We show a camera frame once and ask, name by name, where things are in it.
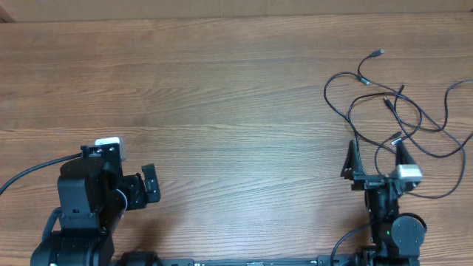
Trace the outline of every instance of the wood grain surface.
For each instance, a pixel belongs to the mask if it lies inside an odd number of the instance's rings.
[[[443,121],[446,88],[473,75],[473,13],[295,16],[0,25],[0,183],[80,145],[122,136],[125,174],[157,167],[161,202],[125,214],[115,255],[137,248],[163,258],[249,259],[329,253],[367,221],[363,193],[339,177],[346,123],[325,103],[336,72],[364,73],[404,93]],[[473,84],[452,92],[447,129],[473,129]],[[336,80],[340,109],[379,92]],[[415,121],[411,106],[402,117]],[[383,140],[399,128],[382,99],[357,105],[355,125]],[[417,135],[430,151],[455,144]],[[368,172],[374,147],[362,144]],[[461,156],[434,159],[408,145],[425,172],[417,192],[441,194],[456,182]],[[466,150],[473,148],[466,145]],[[405,196],[429,232],[423,265],[471,265],[473,160],[465,180],[439,200]],[[383,152],[381,167],[393,157]],[[59,165],[30,174],[0,199],[0,264],[28,265],[53,208]],[[340,252],[369,239],[363,232]]]

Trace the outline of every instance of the cable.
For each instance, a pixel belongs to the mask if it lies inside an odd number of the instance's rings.
[[[341,245],[341,243],[345,240],[347,240],[347,238],[349,238],[350,236],[356,234],[356,233],[359,233],[361,232],[362,230],[364,230],[365,228],[371,226],[371,225],[374,225],[375,223],[377,223],[378,221],[372,221],[372,222],[369,222],[365,225],[362,225],[360,226],[359,228],[355,228],[353,230],[351,230],[350,232],[348,232],[346,235],[344,235],[342,238],[340,238],[340,240],[335,244],[335,247],[333,247],[332,249],[332,253],[330,254],[330,266],[334,266],[334,259],[335,259],[335,253],[337,252],[338,250],[338,247]]]
[[[463,176],[465,174],[465,170],[466,170],[466,152],[465,152],[465,149],[464,149],[464,146],[466,145],[466,143],[473,137],[473,132],[463,141],[463,143],[460,143],[460,141],[458,141],[453,135],[451,135],[450,133],[447,132],[447,130],[445,130],[446,128],[446,125],[448,123],[448,118],[449,118],[449,109],[448,109],[448,104],[447,104],[447,99],[448,99],[448,95],[450,93],[450,91],[454,88],[456,88],[458,85],[462,84],[462,83],[465,83],[465,82],[473,82],[473,79],[466,79],[466,80],[463,80],[463,81],[458,81],[457,83],[454,83],[452,84],[445,92],[445,97],[444,97],[444,108],[445,108],[445,121],[443,122],[443,125],[439,125],[435,120],[433,120],[419,105],[417,105],[416,102],[414,102],[413,100],[411,100],[410,98],[408,98],[406,95],[402,94],[405,86],[402,85],[401,88],[399,90],[395,90],[395,89],[392,89],[388,86],[385,86],[381,83],[377,83],[375,81],[372,81],[370,80],[369,78],[367,78],[366,76],[364,76],[363,74],[361,74],[361,65],[368,59],[370,58],[375,58],[379,55],[382,55],[384,53],[384,50],[378,50],[378,51],[375,51],[373,53],[371,53],[370,55],[368,55],[366,58],[364,58],[363,60],[361,60],[360,64],[358,65],[358,74],[356,73],[353,73],[353,72],[339,72],[337,74],[335,74],[334,76],[332,76],[331,78],[329,78],[329,80],[327,81],[327,83],[325,84],[325,87],[324,87],[324,99],[325,101],[327,102],[327,104],[330,106],[330,108],[332,108],[338,115],[342,116],[350,125],[350,127],[352,128],[353,130],[353,133],[355,135],[355,141],[356,141],[356,147],[357,147],[357,152],[358,152],[358,155],[360,155],[360,145],[359,145],[359,139],[362,139],[368,143],[371,143],[375,146],[377,146],[377,149],[376,149],[376,152],[375,152],[375,158],[374,158],[374,161],[375,161],[375,167],[376,167],[376,171],[381,174],[381,171],[378,167],[378,161],[377,161],[377,156],[378,156],[378,153],[379,153],[379,150],[380,149],[386,149],[387,151],[395,154],[395,150],[386,146],[386,142],[388,142],[389,140],[392,139],[392,136],[391,138],[388,138],[387,140],[385,140],[384,142],[382,143],[378,143],[378,142],[375,142],[374,140],[371,140],[367,137],[365,137],[364,135],[362,135],[355,127],[355,125],[353,124],[352,122],[352,119],[351,119],[351,111],[355,105],[355,102],[357,100],[360,100],[362,98],[370,98],[370,97],[378,97],[378,96],[382,96],[384,95],[384,103],[387,105],[387,107],[389,108],[389,110],[391,111],[391,113],[393,113],[396,121],[398,122],[398,125],[401,127],[401,130],[402,132],[404,133],[404,136],[400,139],[400,141],[402,140],[406,140],[406,139],[409,139],[410,141],[412,141],[412,143],[419,149],[421,150],[423,153],[431,156],[431,157],[435,157],[435,158],[446,158],[446,157],[449,157],[449,156],[452,156],[453,154],[456,154],[457,152],[459,151],[462,151],[462,166],[461,166],[461,171],[460,171],[460,176],[458,177],[458,180],[457,180],[457,183],[455,184],[455,186],[448,192],[446,192],[445,194],[441,194],[441,195],[438,195],[438,196],[424,196],[424,195],[419,195],[419,194],[414,194],[412,192],[407,192],[407,194],[410,194],[412,196],[416,196],[416,197],[422,197],[422,198],[427,198],[427,199],[440,199],[442,197],[446,197],[448,195],[450,195],[451,193],[453,193],[457,188],[458,186],[461,184],[462,180],[463,180]],[[351,75],[355,78],[357,78],[360,82],[366,84],[366,85],[369,85],[369,84],[374,84],[376,86],[379,86],[381,88],[384,88],[384,89],[387,89],[389,90],[389,92],[380,92],[380,93],[372,93],[372,94],[368,94],[368,95],[362,95],[360,97],[357,97],[355,100],[353,100],[353,102],[350,104],[350,108],[348,110],[348,113],[347,115],[344,115],[340,110],[338,110],[336,107],[334,107],[334,105],[328,100],[327,98],[327,88],[329,86],[329,84],[336,78],[339,78],[341,76],[344,76],[344,75]],[[394,100],[394,105],[392,105],[391,101],[386,98],[386,96],[394,96],[395,97],[395,100]],[[417,125],[414,125],[414,124],[411,124],[411,123],[407,123],[406,121],[402,120],[399,116],[398,116],[398,113],[397,113],[397,102],[398,102],[398,99],[402,99],[402,100],[405,100],[407,102],[409,102],[410,104],[412,104],[419,112],[419,123]],[[425,127],[422,127],[422,122],[423,122],[423,118],[426,117],[427,120],[432,123],[436,129],[429,129],[429,128],[425,128]],[[408,126],[408,127],[411,127],[411,128],[414,128],[414,130],[412,130],[411,132],[408,132],[405,128],[405,126]],[[446,153],[446,154],[433,154],[432,152],[426,150],[422,145],[420,145],[416,140],[414,140],[414,138],[412,137],[417,131],[419,130],[422,130],[422,131],[426,131],[426,132],[431,132],[431,133],[435,133],[435,132],[443,132],[445,133],[448,137],[450,137],[457,145],[458,147],[456,149],[454,149],[453,151],[449,152],[449,153]]]
[[[12,177],[12,179],[8,180],[8,182],[5,183],[5,185],[3,185],[1,188],[0,188],[0,195],[3,194],[3,192],[11,185],[13,184],[13,182],[15,182],[16,180],[19,180],[20,178],[22,178],[23,176],[31,173],[32,171],[36,171],[38,169],[41,169],[41,168],[44,168],[46,166],[51,166],[53,164],[56,164],[56,163],[60,163],[60,162],[63,162],[63,161],[67,161],[67,160],[72,160],[72,159],[75,159],[75,158],[79,158],[80,156],[82,155],[82,153],[78,153],[78,154],[73,154],[73,155],[70,155],[70,156],[66,156],[66,157],[62,157],[62,158],[59,158],[59,159],[56,159],[56,160],[52,160],[52,161],[49,161],[49,162],[46,162],[46,163],[42,163],[40,165],[37,165],[37,166],[33,166],[32,168],[29,168],[27,170],[24,170],[23,172],[21,172],[20,174],[17,174],[16,176]]]

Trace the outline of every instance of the tangled cable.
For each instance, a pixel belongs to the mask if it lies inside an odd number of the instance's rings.
[[[395,140],[394,142],[392,142],[392,144],[394,144],[395,142],[397,141],[403,141],[403,140],[406,140],[406,139],[409,139],[412,141],[412,143],[419,149],[421,150],[424,154],[427,154],[431,157],[435,157],[435,158],[446,158],[446,157],[449,157],[449,156],[452,156],[453,154],[456,154],[457,152],[461,151],[462,152],[462,166],[461,166],[461,171],[460,171],[460,176],[458,177],[458,180],[457,180],[457,183],[454,185],[454,187],[452,189],[450,189],[450,191],[446,192],[445,194],[441,194],[441,195],[437,195],[437,196],[427,196],[427,195],[420,195],[420,194],[415,194],[415,193],[412,193],[412,192],[407,192],[407,194],[409,195],[412,195],[412,196],[416,196],[416,197],[421,197],[421,198],[425,198],[425,199],[440,199],[440,198],[443,198],[443,197],[446,197],[446,196],[449,196],[451,193],[453,193],[457,188],[458,186],[461,184],[462,180],[463,180],[463,176],[465,175],[465,170],[466,170],[466,152],[465,152],[465,149],[464,149],[464,146],[465,144],[470,140],[470,138],[473,137],[473,132],[470,133],[470,135],[463,141],[463,143],[461,143],[460,141],[458,141],[453,135],[451,135],[450,133],[447,132],[447,130],[445,130],[446,128],[446,125],[448,123],[448,118],[449,118],[449,108],[448,108],[448,103],[447,103],[447,99],[448,99],[448,96],[449,96],[449,93],[452,89],[456,88],[458,85],[462,84],[462,83],[465,83],[465,82],[473,82],[473,79],[466,79],[466,80],[463,80],[463,81],[458,81],[457,83],[454,83],[452,84],[445,92],[445,98],[443,100],[443,105],[445,107],[445,121],[443,122],[443,125],[439,125],[437,122],[435,122],[432,117],[430,117],[419,105],[417,105],[416,102],[414,102],[413,100],[411,100],[410,98],[408,98],[406,95],[402,94],[403,90],[404,90],[404,85],[401,86],[401,88],[399,90],[395,90],[395,89],[392,89],[386,85],[383,85],[381,83],[377,83],[375,81],[372,81],[370,80],[369,78],[365,77],[363,74],[361,74],[361,65],[368,59],[370,58],[375,58],[375,57],[378,57],[379,55],[382,55],[384,53],[384,50],[381,49],[381,50],[377,50],[373,53],[371,53],[370,55],[368,55],[366,58],[364,58],[360,64],[358,65],[358,73],[353,73],[353,72],[339,72],[339,73],[336,73],[335,75],[333,75],[328,81],[327,83],[325,84],[325,87],[324,87],[324,98],[325,98],[325,101],[327,102],[327,104],[330,106],[330,108],[333,109],[333,111],[335,111],[337,114],[339,114],[340,116],[342,116],[347,122],[348,124],[350,125],[350,127],[352,128],[353,130],[353,133],[355,134],[355,141],[356,141],[356,147],[357,147],[357,152],[358,154],[360,154],[360,143],[359,143],[359,140],[362,139],[368,143],[371,143],[375,146],[377,146],[378,148],[376,149],[376,152],[375,152],[375,158],[374,158],[374,161],[375,161],[375,167],[376,167],[376,171],[378,172],[378,174],[382,174],[379,167],[378,167],[378,161],[377,161],[377,157],[378,157],[378,153],[379,153],[379,150],[380,149],[386,149],[387,151],[390,151],[391,153],[395,154],[395,150],[390,148],[389,146],[386,146],[386,143],[390,140],[393,140],[393,139],[397,139]],[[336,78],[339,78],[341,76],[346,76],[346,75],[351,75],[355,78],[357,78],[360,82],[366,84],[366,85],[370,85],[370,84],[373,84],[373,85],[376,85],[376,86],[379,86],[383,89],[387,89],[388,92],[378,92],[378,93],[371,93],[371,94],[367,94],[367,95],[362,95],[362,96],[359,96],[357,98],[355,98],[352,103],[350,104],[350,108],[348,109],[348,113],[347,115],[344,115],[340,110],[338,110],[336,107],[334,107],[334,105],[328,100],[327,98],[327,88],[328,86],[330,85],[330,83],[335,80]],[[395,119],[397,120],[399,126],[401,127],[401,132],[397,132],[397,133],[394,133],[392,136],[388,137],[385,141],[383,141],[382,143],[378,143],[374,140],[371,140],[367,137],[365,137],[364,135],[362,135],[357,129],[356,127],[353,125],[353,122],[351,120],[351,112],[353,110],[353,107],[355,105],[355,103],[360,100],[360,99],[363,99],[363,98],[371,98],[371,97],[377,97],[377,96],[384,96],[384,103],[386,104],[386,106],[388,107],[388,109],[393,113]],[[391,103],[391,101],[387,98],[387,96],[393,96],[395,97],[394,99],[394,104]],[[407,101],[408,103],[411,103],[419,112],[419,123],[417,125],[414,125],[414,124],[411,124],[411,123],[407,123],[405,120],[402,120],[399,116],[398,116],[398,112],[397,112],[397,109],[396,109],[396,106],[397,106],[397,102],[398,102],[398,99],[403,99],[405,101]],[[430,121],[435,127],[436,129],[428,129],[428,128],[425,128],[425,127],[422,127],[422,122],[423,122],[423,117],[426,117],[428,121]],[[406,130],[406,126],[410,127],[410,128],[413,128],[413,130],[411,132],[408,132]],[[412,138],[412,136],[419,130],[422,130],[422,131],[426,131],[426,132],[443,132],[445,133],[447,136],[449,136],[453,141],[455,141],[455,143],[458,145],[458,148],[456,148],[455,150],[447,153],[447,154],[433,154],[432,152],[430,151],[427,151],[423,146],[421,146],[417,141],[414,140],[414,138]]]

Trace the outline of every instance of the wooden tabletop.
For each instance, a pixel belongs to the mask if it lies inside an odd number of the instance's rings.
[[[122,136],[125,174],[154,163],[161,202],[130,211],[113,235],[115,255],[137,248],[163,258],[262,259],[328,254],[367,221],[363,193],[339,177],[353,138],[325,103],[323,87],[364,65],[443,121],[446,88],[473,76],[473,13],[290,16],[0,25],[0,183],[30,166],[79,152],[94,139]],[[447,129],[473,129],[473,84],[449,98]],[[380,92],[352,78],[329,88],[347,110]],[[416,121],[414,109],[400,113]],[[374,140],[399,131],[375,98],[353,111]],[[455,144],[419,133],[430,151]],[[420,194],[456,182],[460,154],[435,159],[412,145],[425,178]],[[471,143],[466,150],[473,148]],[[375,173],[374,146],[361,144]],[[404,196],[401,211],[429,225],[423,265],[471,265],[473,160],[451,196]],[[393,157],[380,155],[384,171]],[[23,177],[0,197],[0,264],[28,265],[53,208],[60,165]],[[349,239],[340,253],[369,240]]]

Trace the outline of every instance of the wooden table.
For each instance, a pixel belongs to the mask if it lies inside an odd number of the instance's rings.
[[[0,183],[36,164],[73,154],[100,137],[123,136],[125,174],[154,163],[161,202],[126,213],[115,255],[136,248],[163,258],[312,257],[329,253],[367,221],[363,193],[339,177],[348,125],[322,89],[339,71],[398,88],[443,121],[443,94],[473,75],[473,13],[291,16],[0,25]],[[473,128],[473,84],[449,99],[448,130]],[[343,110],[379,92],[339,79],[329,97]],[[414,110],[400,113],[414,121]],[[380,98],[357,106],[368,137],[399,130]],[[417,139],[434,152],[455,147],[441,134]],[[368,172],[375,148],[363,143]],[[422,194],[447,192],[460,155],[437,160],[408,146],[425,172]],[[389,171],[393,157],[383,152]],[[54,207],[59,165],[30,174],[0,199],[0,264],[28,265]],[[405,196],[429,232],[423,265],[471,265],[473,160],[440,200]],[[341,253],[366,243],[347,240]]]

